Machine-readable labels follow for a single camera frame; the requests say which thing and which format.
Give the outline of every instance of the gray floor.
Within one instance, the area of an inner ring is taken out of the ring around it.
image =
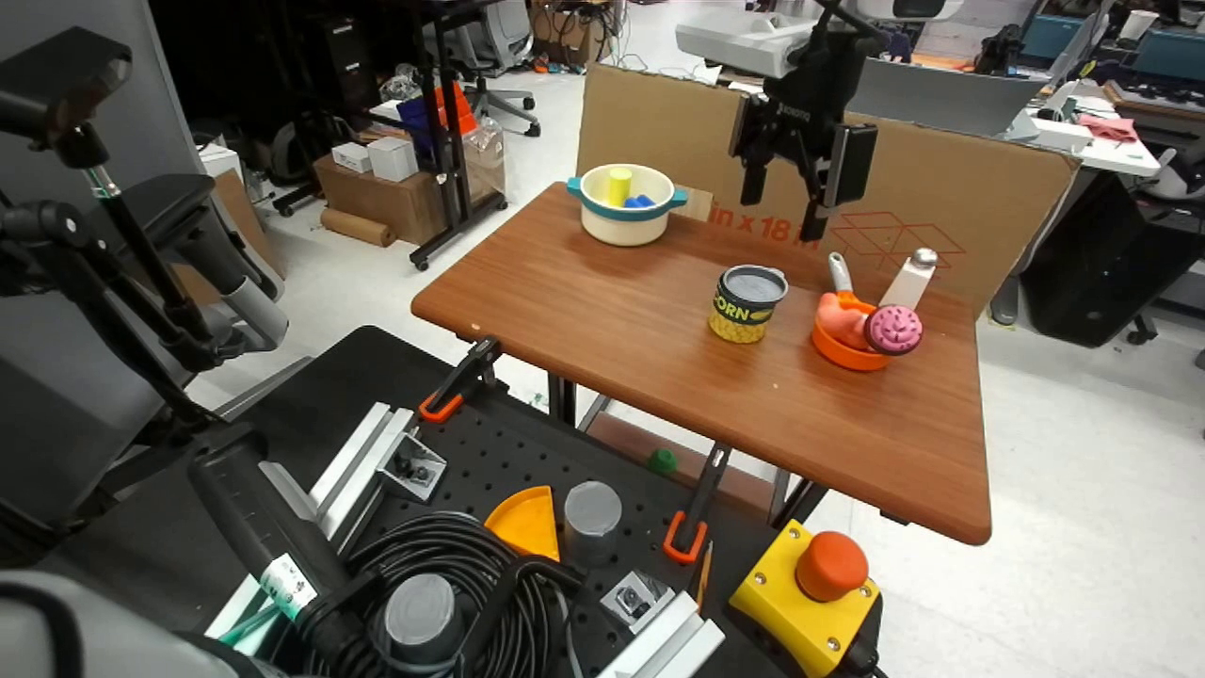
[[[634,3],[618,61],[696,76],[672,31],[702,0]],[[514,76],[532,87],[544,139],[509,135],[509,201],[529,203],[574,172],[581,78]],[[462,344],[412,317],[412,298],[504,216],[462,239],[434,270],[412,245],[369,250],[318,229],[318,213],[276,221],[290,264],[284,351],[239,358],[193,385],[221,403],[359,324],[457,361]],[[959,545],[829,496],[815,526],[852,532],[884,588],[884,670],[898,678],[1196,678],[1205,676],[1205,373],[1200,324],[1164,317],[1142,351],[1082,351],[1028,329],[979,322],[993,539]],[[544,373],[504,361],[521,398],[544,403]]]

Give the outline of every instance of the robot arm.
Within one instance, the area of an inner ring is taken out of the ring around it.
[[[765,76],[765,98],[746,101],[734,154],[746,162],[741,203],[756,203],[765,165],[781,154],[799,165],[809,194],[804,241],[821,241],[835,203],[868,194],[874,130],[842,126],[864,61],[881,53],[869,22],[950,19],[964,0],[817,0],[821,19],[741,15],[684,22],[677,44],[714,66]]]

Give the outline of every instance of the small can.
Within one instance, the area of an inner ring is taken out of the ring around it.
[[[713,334],[727,344],[762,344],[770,322],[788,298],[788,275],[765,264],[738,264],[718,275],[713,298]]]

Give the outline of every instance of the wooden table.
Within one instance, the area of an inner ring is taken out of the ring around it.
[[[923,300],[928,341],[884,373],[849,373],[809,347],[817,254],[672,219],[662,241],[615,250],[581,229],[561,186],[416,298],[462,341],[734,446],[809,483],[928,523],[991,539],[975,314]],[[714,280],[775,264],[790,295],[765,344],[707,332]]]

